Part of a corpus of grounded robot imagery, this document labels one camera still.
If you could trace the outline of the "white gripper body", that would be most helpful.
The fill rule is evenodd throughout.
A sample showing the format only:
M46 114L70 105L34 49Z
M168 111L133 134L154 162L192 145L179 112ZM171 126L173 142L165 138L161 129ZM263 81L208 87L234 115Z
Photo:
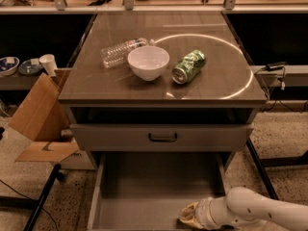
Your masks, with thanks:
M203 198L194 211L197 227L207 230L220 229L228 223L228 211L223 197Z

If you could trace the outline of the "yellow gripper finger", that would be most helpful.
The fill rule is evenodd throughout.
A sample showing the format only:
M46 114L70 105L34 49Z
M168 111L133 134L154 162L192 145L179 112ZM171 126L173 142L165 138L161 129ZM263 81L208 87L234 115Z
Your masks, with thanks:
M202 225L195 218L186 219L186 218L180 217L179 220L183 222L184 224L189 225L190 227L197 228L197 229L202 228Z
M193 202L191 204L189 204L188 206L184 207L181 211L179 216L181 218L191 218L194 216L194 211L196 208L197 203Z

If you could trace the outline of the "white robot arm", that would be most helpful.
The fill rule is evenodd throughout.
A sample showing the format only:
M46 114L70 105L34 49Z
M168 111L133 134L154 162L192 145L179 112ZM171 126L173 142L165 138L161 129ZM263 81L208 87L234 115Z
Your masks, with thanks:
M308 231L308 207L274 200L244 187L226 196L203 198L180 211L179 219L198 229L215 230L273 222L289 231Z

